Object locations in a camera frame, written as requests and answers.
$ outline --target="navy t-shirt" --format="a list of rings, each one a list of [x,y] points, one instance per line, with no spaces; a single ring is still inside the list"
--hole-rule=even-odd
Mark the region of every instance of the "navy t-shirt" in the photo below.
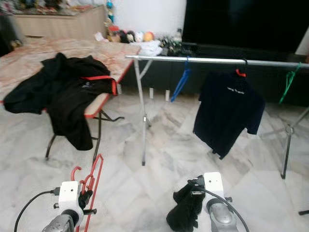
[[[236,72],[212,72],[203,84],[199,100],[194,133],[221,159],[244,128],[257,134],[265,102],[245,77]]]

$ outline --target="white wall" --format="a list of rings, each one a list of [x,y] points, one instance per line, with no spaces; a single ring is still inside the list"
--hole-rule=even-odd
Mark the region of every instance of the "white wall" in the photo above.
[[[106,0],[94,0],[95,4]],[[176,33],[183,28],[186,0],[112,0],[115,25],[123,30],[151,31],[155,35]]]
[[[309,55],[309,28],[307,29],[295,53],[298,55]]]

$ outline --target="white bottle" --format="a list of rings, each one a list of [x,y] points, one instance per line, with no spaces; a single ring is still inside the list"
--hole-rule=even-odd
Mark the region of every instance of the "white bottle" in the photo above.
[[[174,42],[182,42],[183,39],[182,39],[182,29],[181,28],[178,28],[177,29],[177,32],[175,34],[175,36],[173,37],[173,41]]]

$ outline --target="folding table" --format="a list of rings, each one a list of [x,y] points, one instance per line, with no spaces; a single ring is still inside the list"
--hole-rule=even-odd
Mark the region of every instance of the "folding table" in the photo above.
[[[131,60],[125,59],[126,55],[136,55],[139,46],[124,43],[104,43],[88,40],[63,39],[46,40],[40,39],[35,43],[17,48],[15,51],[0,58],[0,100],[12,91],[20,82],[33,76],[42,68],[41,61],[54,58],[58,52],[66,57],[84,58],[92,56],[101,61],[111,71],[111,77],[119,83],[130,65]],[[92,137],[97,141],[93,161],[96,159],[101,139],[101,121],[114,122],[123,117],[111,119],[102,107],[110,95],[102,93],[86,108],[85,117],[98,119],[98,137]],[[47,147],[45,158],[48,159],[51,146],[56,135],[54,134]]]

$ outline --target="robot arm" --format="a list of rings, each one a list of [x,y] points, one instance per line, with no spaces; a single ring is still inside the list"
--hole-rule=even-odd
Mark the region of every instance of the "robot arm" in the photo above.
[[[92,191],[89,190],[81,195],[81,185],[77,181],[62,182],[59,192],[58,204],[61,215],[53,219],[42,232],[74,232],[87,214],[96,214],[97,210],[84,210],[89,203]]]
[[[203,179],[205,189],[224,199],[220,173],[204,173]],[[212,232],[238,232],[234,213],[221,200],[206,193],[203,208],[210,215]]]

